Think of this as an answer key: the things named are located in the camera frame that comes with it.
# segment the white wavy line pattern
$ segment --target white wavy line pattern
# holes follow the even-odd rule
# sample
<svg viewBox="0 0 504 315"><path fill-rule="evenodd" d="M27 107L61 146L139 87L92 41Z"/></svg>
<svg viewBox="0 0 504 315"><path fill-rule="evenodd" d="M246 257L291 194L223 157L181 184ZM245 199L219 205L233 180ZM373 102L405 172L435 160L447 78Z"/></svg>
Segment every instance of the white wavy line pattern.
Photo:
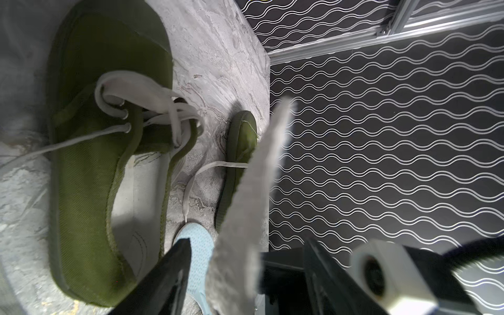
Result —
<svg viewBox="0 0 504 315"><path fill-rule="evenodd" d="M458 2L444 1L417 10ZM272 105L289 93L298 107L271 188L271 249L312 237L349 268L371 238L444 253L504 235L503 53L493 24L275 66ZM482 313L504 314L504 259L455 276Z"/></svg>
<svg viewBox="0 0 504 315"><path fill-rule="evenodd" d="M342 0L275 4L272 0L248 1L241 9L252 30L268 50L383 24L393 15L390 0Z"/></svg>

